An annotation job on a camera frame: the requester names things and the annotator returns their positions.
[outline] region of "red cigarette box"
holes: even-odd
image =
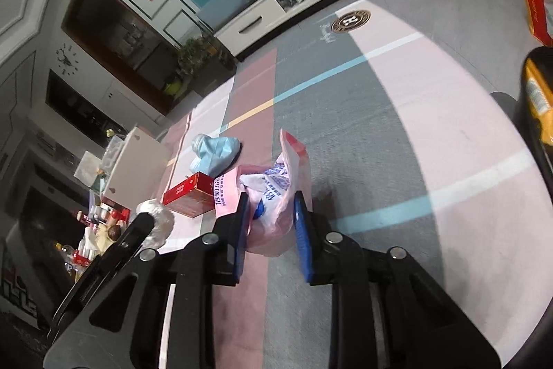
[[[215,208],[213,179],[204,173],[195,173],[163,195],[163,205],[190,218]]]

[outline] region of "face mask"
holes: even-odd
[[[190,164],[190,171],[215,178],[232,165],[242,145],[237,138],[211,138],[200,133],[194,137],[191,147],[197,157]]]

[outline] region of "cabinet door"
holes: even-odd
[[[154,137],[159,133],[158,124],[126,98],[113,84],[102,99],[102,107],[106,115],[127,130],[139,125]]]

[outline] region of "small box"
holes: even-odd
[[[213,179],[195,173],[163,195],[163,205],[190,218],[215,209]]]

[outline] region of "yellow stripe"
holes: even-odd
[[[252,117],[255,114],[258,114],[259,112],[262,112],[263,110],[266,110],[269,107],[272,107],[274,105],[274,99],[270,99],[270,101],[264,102],[261,105],[258,105],[255,108],[252,108],[249,112],[244,113],[242,116],[239,116],[236,119],[233,119],[228,123],[228,129],[231,127],[236,126],[237,124],[241,123],[242,121],[245,121],[246,119]]]

